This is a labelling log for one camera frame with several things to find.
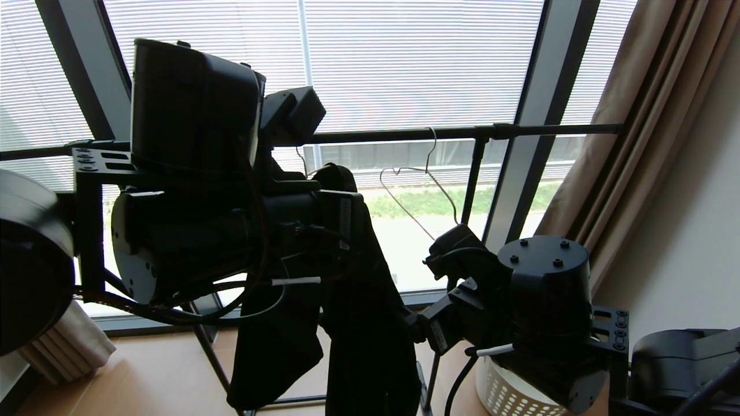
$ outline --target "white plastic basket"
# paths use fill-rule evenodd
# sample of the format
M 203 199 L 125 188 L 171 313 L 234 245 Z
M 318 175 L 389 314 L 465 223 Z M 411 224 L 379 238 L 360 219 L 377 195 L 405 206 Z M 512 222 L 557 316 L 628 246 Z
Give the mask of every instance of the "white plastic basket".
M 482 357 L 476 367 L 475 387 L 478 397 L 493 416 L 560 416 L 566 413 L 539 390 Z

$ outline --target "white wall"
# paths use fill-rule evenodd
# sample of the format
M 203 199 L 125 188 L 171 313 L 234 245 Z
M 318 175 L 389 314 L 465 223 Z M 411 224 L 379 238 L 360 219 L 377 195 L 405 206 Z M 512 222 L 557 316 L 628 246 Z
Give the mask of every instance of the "white wall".
M 663 329 L 740 326 L 740 28 L 696 123 L 594 303 Z
M 0 357 L 0 400 L 5 398 L 27 368 L 28 363 L 17 352 Z

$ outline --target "curtain fold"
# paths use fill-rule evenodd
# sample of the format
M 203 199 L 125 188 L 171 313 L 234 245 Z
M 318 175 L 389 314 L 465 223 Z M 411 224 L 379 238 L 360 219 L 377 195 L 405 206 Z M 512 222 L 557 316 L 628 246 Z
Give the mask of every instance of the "curtain fold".
M 18 350 L 53 384 L 75 380 L 104 366 L 114 351 L 113 343 L 76 301 L 52 329 Z
M 592 121 L 624 129 L 587 137 L 536 231 L 591 251 L 592 293 L 670 169 L 739 18 L 734 1 L 636 5 Z

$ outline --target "green lawn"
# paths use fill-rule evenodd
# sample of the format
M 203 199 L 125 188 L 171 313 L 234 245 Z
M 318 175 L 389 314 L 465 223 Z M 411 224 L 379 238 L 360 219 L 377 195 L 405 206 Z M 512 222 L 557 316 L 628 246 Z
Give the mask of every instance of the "green lawn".
M 537 192 L 532 201 L 531 210 L 544 211 L 552 200 L 555 191 L 560 186 L 559 182 L 546 182 L 537 187 Z M 458 217 L 463 210 L 465 190 L 450 189 L 448 194 L 455 201 Z M 447 198 L 436 187 L 422 191 L 395 191 L 393 195 L 414 216 L 422 215 L 450 215 L 452 206 Z M 494 187 L 479 187 L 473 199 L 472 214 L 486 214 L 491 208 L 491 199 L 494 196 Z M 373 217 L 398 218 L 406 216 L 404 211 L 393 201 L 390 195 L 382 195 L 376 198 L 367 198 L 365 202 Z

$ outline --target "tile floor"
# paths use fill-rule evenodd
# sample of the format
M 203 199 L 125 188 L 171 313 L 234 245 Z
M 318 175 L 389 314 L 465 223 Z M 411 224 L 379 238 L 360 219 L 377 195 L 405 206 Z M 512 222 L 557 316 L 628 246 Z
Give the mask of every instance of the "tile floor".
M 320 339 L 327 352 L 329 337 L 320 331 Z M 226 404 L 226 393 L 193 334 L 119 338 L 114 342 L 118 350 L 95 375 L 61 386 L 41 383 L 19 410 L 18 416 L 235 414 Z M 214 343 L 216 354 L 229 376 L 234 364 L 235 345 L 235 330 L 220 332 Z M 459 344 L 440 362 L 432 400 L 436 415 L 443 413 L 447 393 L 467 360 L 463 354 L 466 346 Z M 417 359 L 422 363 L 427 378 L 432 357 L 432 351 L 425 344 L 417 345 Z M 284 397 L 323 394 L 328 365 L 328 354 L 325 353 L 325 358 L 296 382 Z M 474 381 L 473 371 L 455 397 L 453 415 L 488 415 L 478 400 Z M 603 396 L 587 413 L 588 416 L 607 414 Z M 323 415 L 323 405 L 319 402 L 313 406 L 276 406 L 260 410 L 258 414 L 320 416 Z

